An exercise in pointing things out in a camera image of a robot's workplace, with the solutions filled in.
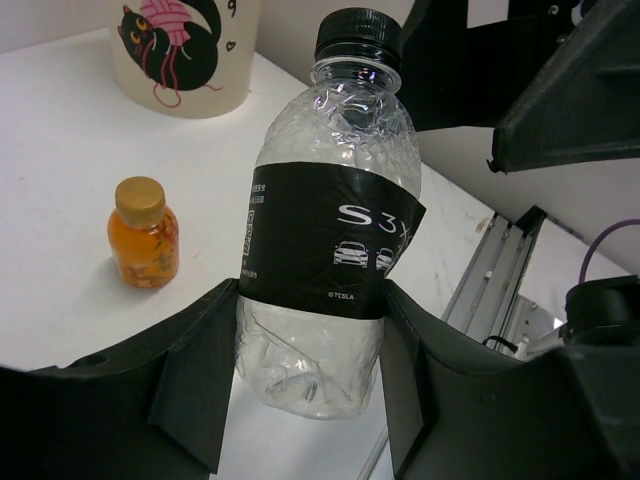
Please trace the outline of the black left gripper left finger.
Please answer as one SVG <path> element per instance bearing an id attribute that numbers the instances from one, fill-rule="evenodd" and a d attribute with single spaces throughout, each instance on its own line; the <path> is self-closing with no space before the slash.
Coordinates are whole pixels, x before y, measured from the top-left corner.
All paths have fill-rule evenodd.
<path id="1" fill-rule="evenodd" d="M 5 479 L 206 479 L 235 368 L 238 283 L 65 368 L 1 371 Z"/>

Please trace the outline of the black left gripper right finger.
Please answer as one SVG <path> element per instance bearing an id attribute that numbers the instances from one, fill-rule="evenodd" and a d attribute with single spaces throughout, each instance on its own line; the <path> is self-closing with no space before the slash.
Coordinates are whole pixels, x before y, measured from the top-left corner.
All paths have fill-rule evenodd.
<path id="1" fill-rule="evenodd" d="M 397 479 L 635 479 L 639 283 L 566 297 L 563 344 L 529 360 L 495 352 L 393 282 L 380 364 Z"/>

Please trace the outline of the cream panda bin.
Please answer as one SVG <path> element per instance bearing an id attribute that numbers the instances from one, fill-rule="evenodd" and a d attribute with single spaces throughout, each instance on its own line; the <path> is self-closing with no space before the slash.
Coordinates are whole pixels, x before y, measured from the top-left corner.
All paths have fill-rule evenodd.
<path id="1" fill-rule="evenodd" d="M 132 100 L 166 115 L 205 119 L 247 98 L 260 1 L 110 1 L 116 81 Z"/>

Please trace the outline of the orange bottle with gold cap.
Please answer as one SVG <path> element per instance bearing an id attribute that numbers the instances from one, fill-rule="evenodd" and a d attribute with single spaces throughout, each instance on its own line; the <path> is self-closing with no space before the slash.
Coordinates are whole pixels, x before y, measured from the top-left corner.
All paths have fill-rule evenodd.
<path id="1" fill-rule="evenodd" d="M 179 225 L 161 184 L 149 177 L 121 181 L 107 234 L 121 279 L 134 287 L 167 285 L 179 269 Z"/>

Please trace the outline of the right aluminium side rail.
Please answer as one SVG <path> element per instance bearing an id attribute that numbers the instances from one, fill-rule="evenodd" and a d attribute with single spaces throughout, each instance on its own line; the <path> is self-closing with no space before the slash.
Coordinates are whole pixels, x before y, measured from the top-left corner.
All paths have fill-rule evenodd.
<path id="1" fill-rule="evenodd" d="M 494 215 L 442 316 L 445 323 L 520 360 L 563 344 L 563 322 L 519 293 L 545 219 L 537 206 L 516 222 Z"/>

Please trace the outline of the clear bottle black label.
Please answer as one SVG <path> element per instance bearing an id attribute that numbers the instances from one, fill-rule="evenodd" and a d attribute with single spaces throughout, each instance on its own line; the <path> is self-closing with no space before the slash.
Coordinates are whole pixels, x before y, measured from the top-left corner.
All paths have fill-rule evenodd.
<path id="1" fill-rule="evenodd" d="M 266 405 L 310 419 L 368 405 L 387 275 L 424 216 L 398 99 L 401 29 L 363 7 L 320 24 L 311 86 L 270 125 L 242 250 L 237 370 Z"/>

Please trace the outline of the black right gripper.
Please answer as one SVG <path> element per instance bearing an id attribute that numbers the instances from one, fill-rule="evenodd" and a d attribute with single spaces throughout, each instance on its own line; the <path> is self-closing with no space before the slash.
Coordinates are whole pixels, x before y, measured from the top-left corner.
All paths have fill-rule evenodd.
<path id="1" fill-rule="evenodd" d="M 417 1 L 403 27 L 417 131 L 498 124 L 494 172 L 638 157 L 638 2 L 510 0 L 475 27 L 468 6 Z"/>

